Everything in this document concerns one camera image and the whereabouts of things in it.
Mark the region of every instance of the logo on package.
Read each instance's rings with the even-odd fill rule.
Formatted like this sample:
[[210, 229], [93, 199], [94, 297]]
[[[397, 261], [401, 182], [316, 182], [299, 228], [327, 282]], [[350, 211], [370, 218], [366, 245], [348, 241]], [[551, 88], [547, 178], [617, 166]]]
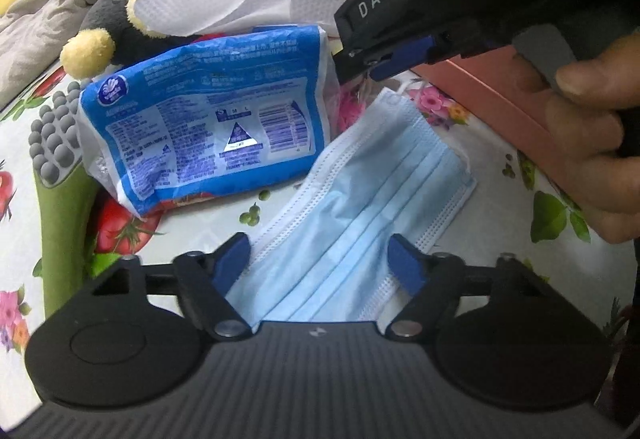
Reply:
[[110, 76], [98, 90], [98, 102], [103, 106], [109, 106], [127, 95], [129, 85], [122, 76]]

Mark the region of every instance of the pink box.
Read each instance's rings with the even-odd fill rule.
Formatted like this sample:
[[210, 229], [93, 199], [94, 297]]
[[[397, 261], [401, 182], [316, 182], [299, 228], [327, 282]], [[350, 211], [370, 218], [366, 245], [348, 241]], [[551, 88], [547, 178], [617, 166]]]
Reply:
[[526, 94], [516, 89], [510, 71], [514, 54], [512, 47], [505, 47], [464, 60], [421, 65], [414, 71], [527, 154], [571, 194], [561, 154], [545, 125], [545, 103], [552, 92]]

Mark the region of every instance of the metal screw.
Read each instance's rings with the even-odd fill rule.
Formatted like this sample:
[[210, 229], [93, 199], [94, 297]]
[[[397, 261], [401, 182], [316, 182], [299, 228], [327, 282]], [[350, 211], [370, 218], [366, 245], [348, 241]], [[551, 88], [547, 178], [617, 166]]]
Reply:
[[235, 338], [246, 331], [246, 325], [238, 320], [224, 320], [216, 325], [215, 332], [223, 338]]
[[422, 332], [422, 326], [411, 320], [399, 320], [391, 324], [391, 332], [401, 338], [413, 338]]

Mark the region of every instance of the yellow pom-pom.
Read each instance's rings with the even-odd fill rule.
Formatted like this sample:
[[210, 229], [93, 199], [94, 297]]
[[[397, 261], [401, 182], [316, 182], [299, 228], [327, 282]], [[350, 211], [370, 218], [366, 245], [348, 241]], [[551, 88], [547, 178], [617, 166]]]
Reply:
[[62, 48], [60, 63], [76, 79], [93, 78], [104, 72], [115, 50], [107, 29], [85, 29]]
[[136, 0], [129, 0], [127, 2], [127, 18], [138, 31], [147, 35], [149, 38], [166, 38], [166, 34], [162, 34], [156, 31], [152, 31], [151, 29], [147, 29], [146, 26], [140, 21], [140, 18], [136, 16], [133, 12], [133, 5], [136, 3]]

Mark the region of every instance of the pink flower print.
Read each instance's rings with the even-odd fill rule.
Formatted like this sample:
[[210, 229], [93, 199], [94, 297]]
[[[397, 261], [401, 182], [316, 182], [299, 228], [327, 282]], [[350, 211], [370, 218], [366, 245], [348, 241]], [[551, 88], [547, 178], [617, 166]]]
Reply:
[[0, 291], [0, 327], [10, 327], [21, 319], [18, 292]]
[[449, 119], [447, 107], [454, 104], [444, 96], [435, 86], [429, 85], [415, 88], [409, 91], [409, 96], [414, 100], [418, 110], [425, 114], [434, 114], [442, 119]]
[[360, 119], [364, 110], [364, 104], [359, 104], [350, 92], [343, 92], [338, 109], [338, 130], [340, 133]]

